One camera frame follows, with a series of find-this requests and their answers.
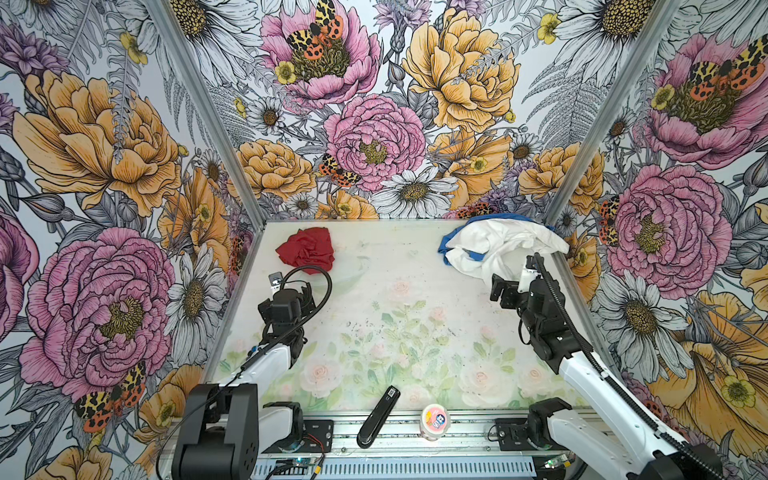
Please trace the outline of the dark red cloth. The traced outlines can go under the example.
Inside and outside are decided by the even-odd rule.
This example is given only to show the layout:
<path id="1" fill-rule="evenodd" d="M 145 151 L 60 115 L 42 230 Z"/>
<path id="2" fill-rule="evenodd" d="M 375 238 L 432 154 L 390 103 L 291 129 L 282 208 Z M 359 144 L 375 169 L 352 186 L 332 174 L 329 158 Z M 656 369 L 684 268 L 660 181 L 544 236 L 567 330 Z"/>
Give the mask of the dark red cloth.
<path id="1" fill-rule="evenodd" d="M 300 229 L 276 248 L 279 259 L 286 265 L 305 267 L 310 275 L 330 272 L 335 261 L 331 235 L 325 227 Z"/>

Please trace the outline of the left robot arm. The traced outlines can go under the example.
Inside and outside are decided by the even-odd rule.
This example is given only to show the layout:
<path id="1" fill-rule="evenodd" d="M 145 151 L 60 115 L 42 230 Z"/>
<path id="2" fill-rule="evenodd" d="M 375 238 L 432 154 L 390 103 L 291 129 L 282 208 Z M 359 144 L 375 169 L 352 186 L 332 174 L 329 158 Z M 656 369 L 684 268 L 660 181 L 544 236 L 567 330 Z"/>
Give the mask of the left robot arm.
<path id="1" fill-rule="evenodd" d="M 236 373 L 221 383 L 193 387 L 171 461 L 172 479 L 249 479 L 264 449 L 298 438 L 297 403 L 262 405 L 263 392 L 298 360 L 303 323 L 316 305 L 309 285 L 282 287 L 258 305 L 265 324 Z"/>

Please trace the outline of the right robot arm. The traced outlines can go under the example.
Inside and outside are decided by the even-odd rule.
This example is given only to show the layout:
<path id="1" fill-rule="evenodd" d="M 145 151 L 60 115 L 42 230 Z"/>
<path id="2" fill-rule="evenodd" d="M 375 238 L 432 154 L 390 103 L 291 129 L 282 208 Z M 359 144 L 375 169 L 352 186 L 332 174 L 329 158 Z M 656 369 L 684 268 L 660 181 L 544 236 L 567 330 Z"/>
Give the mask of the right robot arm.
<path id="1" fill-rule="evenodd" d="M 519 329 L 528 334 L 535 354 L 610 429 L 601 432 L 565 400 L 549 398 L 529 406 L 524 424 L 500 428 L 500 436 L 538 449 L 569 450 L 605 479 L 722 478 L 715 450 L 690 444 L 607 369 L 576 329 L 550 274 L 528 270 L 518 281 L 494 275 L 490 299 L 517 312 Z"/>

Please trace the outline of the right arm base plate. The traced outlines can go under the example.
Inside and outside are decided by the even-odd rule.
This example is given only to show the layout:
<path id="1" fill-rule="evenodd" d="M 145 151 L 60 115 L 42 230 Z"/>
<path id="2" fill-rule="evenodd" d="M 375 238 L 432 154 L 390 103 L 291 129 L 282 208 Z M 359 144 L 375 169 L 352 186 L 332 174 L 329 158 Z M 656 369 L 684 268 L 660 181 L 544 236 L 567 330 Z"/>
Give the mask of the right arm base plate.
<path id="1" fill-rule="evenodd" d="M 503 452 L 567 451 L 565 446 L 554 441 L 548 427 L 539 420 L 498 418 L 487 437 Z"/>

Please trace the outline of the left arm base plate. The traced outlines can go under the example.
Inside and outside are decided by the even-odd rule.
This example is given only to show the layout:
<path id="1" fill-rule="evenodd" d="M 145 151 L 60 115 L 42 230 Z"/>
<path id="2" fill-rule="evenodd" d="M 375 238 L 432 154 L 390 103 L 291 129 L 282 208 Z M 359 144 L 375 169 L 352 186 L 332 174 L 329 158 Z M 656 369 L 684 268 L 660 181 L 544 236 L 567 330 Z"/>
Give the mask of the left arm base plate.
<path id="1" fill-rule="evenodd" d="M 333 445 L 334 426 L 333 420 L 305 420 L 303 436 L 300 440 L 281 440 L 267 448 L 265 452 L 270 454 L 330 453 Z"/>

